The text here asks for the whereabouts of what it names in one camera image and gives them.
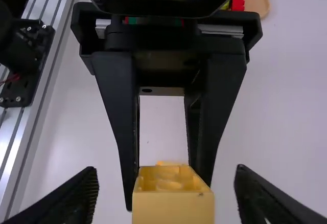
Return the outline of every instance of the yellow object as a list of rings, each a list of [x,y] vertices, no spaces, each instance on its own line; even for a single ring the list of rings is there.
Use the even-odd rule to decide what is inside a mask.
[[[228,10],[229,9],[229,2],[226,2],[226,4],[224,6],[221,7],[222,10]]]
[[[187,165],[140,167],[133,224],[214,224],[215,197]]]

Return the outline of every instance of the red wire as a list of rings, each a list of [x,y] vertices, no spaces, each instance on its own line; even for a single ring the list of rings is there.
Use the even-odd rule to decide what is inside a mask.
[[[12,81],[18,81],[20,79],[20,75],[19,74],[15,74],[10,78],[7,78],[6,80],[0,82],[0,86],[2,86],[3,84],[5,84],[6,82],[12,82]]]

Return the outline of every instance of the white table surface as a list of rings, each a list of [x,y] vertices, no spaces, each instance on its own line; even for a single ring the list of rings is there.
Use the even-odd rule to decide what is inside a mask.
[[[327,0],[271,0],[217,153],[216,223],[240,223],[233,191],[243,163],[327,216]],[[94,76],[71,33],[22,209],[86,166],[98,169],[94,223],[131,223],[118,150]],[[141,165],[187,162],[182,97],[141,98]]]

